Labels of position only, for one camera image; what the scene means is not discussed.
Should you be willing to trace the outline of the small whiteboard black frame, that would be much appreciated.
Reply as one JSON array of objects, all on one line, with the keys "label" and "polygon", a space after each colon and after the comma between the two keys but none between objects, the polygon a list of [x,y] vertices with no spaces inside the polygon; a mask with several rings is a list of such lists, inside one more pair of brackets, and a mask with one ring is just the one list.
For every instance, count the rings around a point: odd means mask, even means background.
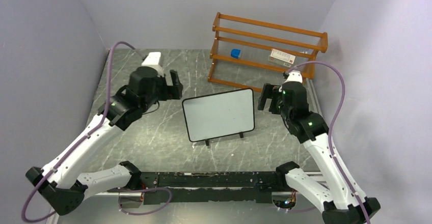
[{"label": "small whiteboard black frame", "polygon": [[186,98],[182,101],[188,139],[192,143],[255,129],[254,91],[250,88]]}]

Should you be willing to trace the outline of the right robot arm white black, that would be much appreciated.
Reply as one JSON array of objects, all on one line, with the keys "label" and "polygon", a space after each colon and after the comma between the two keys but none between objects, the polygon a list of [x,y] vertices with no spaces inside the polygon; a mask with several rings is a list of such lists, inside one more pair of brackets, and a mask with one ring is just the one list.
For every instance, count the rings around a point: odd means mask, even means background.
[{"label": "right robot arm white black", "polygon": [[370,223],[380,210],[377,198],[368,197],[356,184],[331,144],[329,128],[323,117],[310,111],[307,90],[302,83],[287,81],[281,86],[263,86],[258,109],[270,99],[269,112],[280,115],[289,131],[312,156],[326,186],[308,176],[293,161],[276,168],[275,185],[280,190],[294,189],[320,212],[324,223]]}]

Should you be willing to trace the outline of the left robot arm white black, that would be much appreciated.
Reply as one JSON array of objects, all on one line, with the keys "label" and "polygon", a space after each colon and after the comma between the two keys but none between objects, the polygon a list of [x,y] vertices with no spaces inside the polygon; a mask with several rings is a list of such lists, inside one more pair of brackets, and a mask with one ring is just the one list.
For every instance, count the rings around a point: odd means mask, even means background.
[{"label": "left robot arm white black", "polygon": [[141,171],[123,161],[108,170],[85,173],[85,165],[96,152],[139,120],[148,109],[167,100],[179,100],[183,85],[171,70],[172,84],[149,66],[138,67],[128,84],[109,96],[88,127],[55,159],[43,167],[32,167],[27,179],[58,215],[74,211],[84,200],[107,190],[142,189]]}]

